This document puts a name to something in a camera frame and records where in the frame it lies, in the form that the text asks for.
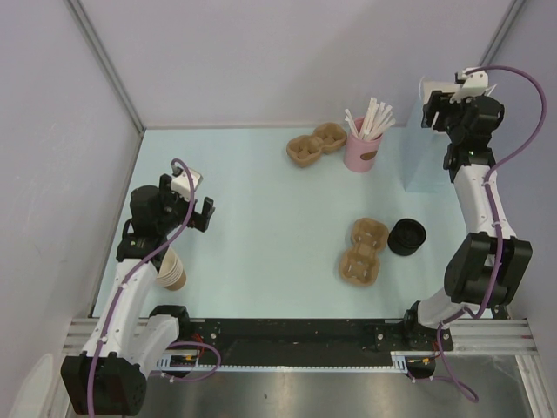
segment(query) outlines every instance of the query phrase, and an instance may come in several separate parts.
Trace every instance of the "shiny floor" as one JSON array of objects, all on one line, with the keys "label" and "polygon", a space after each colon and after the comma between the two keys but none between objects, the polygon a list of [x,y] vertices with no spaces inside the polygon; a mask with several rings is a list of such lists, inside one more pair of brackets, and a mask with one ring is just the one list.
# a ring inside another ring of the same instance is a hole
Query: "shiny floor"
[{"label": "shiny floor", "polygon": [[[449,359],[480,396],[472,404],[443,382],[402,374],[219,373],[207,381],[151,379],[140,417],[522,418],[532,417],[514,357]],[[444,368],[439,365],[439,374]]]}]

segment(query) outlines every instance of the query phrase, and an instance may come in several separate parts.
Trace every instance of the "white wall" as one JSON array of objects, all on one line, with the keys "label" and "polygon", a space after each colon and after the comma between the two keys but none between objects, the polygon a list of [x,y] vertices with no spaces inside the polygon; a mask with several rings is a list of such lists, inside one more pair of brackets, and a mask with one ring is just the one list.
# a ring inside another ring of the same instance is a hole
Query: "white wall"
[{"label": "white wall", "polygon": [[[530,2],[504,44],[496,64],[519,67],[540,81],[547,94],[548,114],[540,136],[514,161],[500,169],[498,182],[505,212],[522,239],[532,242],[534,256],[512,304],[513,314],[527,317],[557,388],[556,245],[557,182],[557,2]],[[493,94],[506,107],[505,120],[493,136],[495,157],[501,159],[529,136],[540,116],[534,88],[515,75],[492,72],[499,82]]]},{"label": "white wall", "polygon": [[138,147],[64,2],[0,5],[0,416],[103,268]]},{"label": "white wall", "polygon": [[148,127],[314,125],[477,64],[510,0],[84,0]]}]

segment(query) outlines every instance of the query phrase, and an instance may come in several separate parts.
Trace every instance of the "white table surface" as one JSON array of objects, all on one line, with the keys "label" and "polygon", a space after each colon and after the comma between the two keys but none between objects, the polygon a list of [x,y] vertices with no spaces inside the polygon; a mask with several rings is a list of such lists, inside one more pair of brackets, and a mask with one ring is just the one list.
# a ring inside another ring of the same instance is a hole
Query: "white table surface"
[{"label": "white table surface", "polygon": [[[442,286],[446,264],[466,236],[456,193],[405,192],[401,181],[404,128],[392,128],[378,161],[364,174],[348,171],[341,150],[305,169],[286,156],[289,139],[311,129],[147,131],[94,309],[99,316],[114,279],[116,248],[131,216],[129,193],[157,185],[181,158],[201,172],[216,211],[206,233],[186,229],[172,247],[184,262],[186,285],[153,287],[142,316],[156,305],[185,305],[194,318],[400,318],[416,300]],[[388,248],[376,283],[354,287],[338,274],[355,220],[374,218],[391,229],[414,218],[427,231],[410,257]]]}]

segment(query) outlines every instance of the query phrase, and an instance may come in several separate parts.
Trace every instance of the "brown pulp tray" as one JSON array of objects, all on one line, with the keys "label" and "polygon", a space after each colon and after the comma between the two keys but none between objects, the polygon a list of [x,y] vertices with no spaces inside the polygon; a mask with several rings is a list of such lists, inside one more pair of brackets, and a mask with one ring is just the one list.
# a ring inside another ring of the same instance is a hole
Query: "brown pulp tray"
[{"label": "brown pulp tray", "polygon": [[342,126],[329,123],[315,128],[311,135],[291,139],[286,146],[288,156],[300,167],[315,163],[324,152],[330,154],[346,144],[346,132]]},{"label": "brown pulp tray", "polygon": [[386,247],[389,230],[377,220],[362,218],[354,223],[350,236],[353,246],[342,256],[340,277],[355,286],[370,286],[379,274],[378,253]]}]

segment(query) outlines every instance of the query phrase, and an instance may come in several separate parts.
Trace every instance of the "cable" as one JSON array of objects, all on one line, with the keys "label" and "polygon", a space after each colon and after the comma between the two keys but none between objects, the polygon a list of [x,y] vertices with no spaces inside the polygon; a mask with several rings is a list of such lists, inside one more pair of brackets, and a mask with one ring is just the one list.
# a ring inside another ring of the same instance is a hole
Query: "cable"
[{"label": "cable", "polygon": [[541,88],[540,83],[538,83],[538,81],[534,77],[532,77],[530,74],[528,74],[527,72],[524,72],[524,71],[519,70],[519,69],[514,68],[514,67],[509,67],[509,66],[506,66],[506,65],[486,65],[484,67],[478,67],[478,68],[474,68],[473,70],[467,71],[466,74],[468,75],[468,74],[474,74],[475,72],[478,72],[478,71],[490,71],[490,70],[509,71],[509,72],[514,73],[514,74],[518,74],[519,76],[522,76],[523,78],[528,80],[534,86],[534,88],[538,92],[538,95],[540,96],[541,111],[540,111],[540,119],[538,120],[538,124],[536,125],[536,127],[535,127],[534,131],[532,132],[532,134],[530,135],[530,137],[524,142],[524,144],[519,146],[516,150],[514,150],[513,152],[508,154],[506,157],[504,157],[502,160],[500,160],[498,163],[496,163],[493,167],[491,167],[487,171],[486,176],[484,177],[484,187],[486,188],[487,200],[489,201],[489,207],[490,207],[492,215],[493,215],[493,226],[495,228],[495,234],[497,235],[497,249],[495,250],[495,262],[493,263],[493,269],[492,269],[492,272],[491,272],[491,277],[489,279],[489,284],[487,286],[486,294],[484,295],[484,298],[481,302],[480,310],[477,313],[474,313],[472,311],[472,309],[470,309],[469,307],[463,307],[460,311],[455,313],[450,318],[447,318],[446,320],[443,320],[439,324],[439,326],[437,327],[437,344],[439,346],[440,357],[443,360],[443,364],[445,364],[446,371],[449,373],[450,377],[437,376],[437,377],[433,377],[432,379],[428,379],[428,380],[429,381],[430,380],[447,381],[447,382],[454,383],[456,385],[456,387],[458,388],[458,390],[469,401],[471,401],[473,403],[477,403],[480,400],[480,398],[469,386],[467,386],[465,383],[459,381],[456,378],[453,370],[449,366],[449,364],[446,360],[446,357],[445,357],[445,352],[443,351],[443,344],[442,344],[442,340],[441,340],[441,330],[443,329],[443,326],[449,324],[450,322],[453,322],[454,320],[457,320],[465,312],[469,313],[470,316],[473,319],[478,320],[478,319],[481,318],[481,316],[483,315],[483,313],[487,309],[487,305],[489,304],[489,300],[491,299],[491,295],[493,293],[493,288],[495,287],[495,282],[497,281],[497,275],[499,274],[499,269],[500,269],[500,266],[501,266],[501,259],[502,259],[502,256],[503,256],[503,230],[502,230],[501,225],[500,225],[500,216],[499,216],[499,212],[497,211],[497,204],[495,203],[495,197],[493,195],[493,190],[491,188],[491,185],[489,184],[489,179],[491,178],[492,174],[498,168],[500,168],[502,165],[504,165],[505,163],[507,163],[508,161],[510,161],[511,159],[516,157],[517,155],[519,155],[530,144],[532,144],[532,142],[534,141],[534,139],[536,138],[538,133],[540,133],[541,127],[543,126],[543,123],[546,120],[546,115],[547,115],[546,95],[545,95],[543,89]]},{"label": "cable", "polygon": [[[176,377],[176,376],[170,376],[171,381],[204,381],[205,379],[207,379],[208,377],[213,376],[218,368],[220,367],[220,364],[222,363],[222,359],[220,357],[220,353],[218,352],[218,350],[213,347],[210,344],[205,344],[204,342],[196,342],[196,341],[176,341],[173,342],[172,344],[170,344],[170,346],[168,346],[168,348],[174,348],[174,347],[184,347],[184,346],[193,346],[193,347],[202,347],[202,348],[208,348],[209,350],[211,350],[216,356],[217,356],[217,364],[206,374],[204,374],[203,376],[200,377],[195,377],[193,379],[187,379],[185,377]],[[168,376],[168,374],[166,373],[151,373],[152,376],[159,376],[159,377],[166,377]]]},{"label": "cable", "polygon": [[120,284],[120,287],[118,288],[118,290],[114,294],[114,298],[112,299],[112,302],[111,302],[111,307],[109,308],[108,313],[106,314],[106,319],[104,320],[103,329],[101,331],[101,336],[98,339],[97,348],[95,349],[95,353],[93,354],[93,359],[91,361],[91,368],[89,369],[89,376],[87,377],[87,410],[88,410],[90,418],[95,418],[95,408],[94,408],[94,403],[93,403],[93,386],[94,386],[94,381],[95,381],[95,372],[97,371],[98,358],[99,358],[99,356],[101,354],[101,350],[103,348],[103,344],[104,344],[103,343],[103,338],[105,338],[106,335],[107,335],[108,327],[111,324],[112,316],[114,315],[114,311],[116,310],[116,306],[118,304],[118,300],[120,299],[120,295],[123,292],[122,286],[125,285],[128,281],[130,281],[131,276],[133,276],[143,264],[146,264],[155,255],[157,255],[158,253],[163,251],[165,248],[167,248],[178,237],[178,235],[180,233],[182,233],[182,231],[187,227],[188,222],[190,222],[190,218],[191,218],[191,214],[193,213],[193,207],[194,207],[194,202],[195,202],[195,200],[194,200],[194,190],[193,190],[194,189],[193,178],[191,176],[190,170],[185,165],[184,161],[182,161],[179,158],[175,158],[171,161],[171,165],[175,165],[176,163],[178,163],[182,166],[182,169],[184,170],[185,175],[187,176],[188,182],[190,184],[190,204],[188,205],[188,212],[186,213],[185,218],[184,218],[184,222],[182,222],[182,225],[179,227],[179,229],[163,245],[161,245],[159,248],[157,248],[153,252],[147,254],[141,261],[139,261],[124,276],[124,279],[122,280],[122,283]]}]

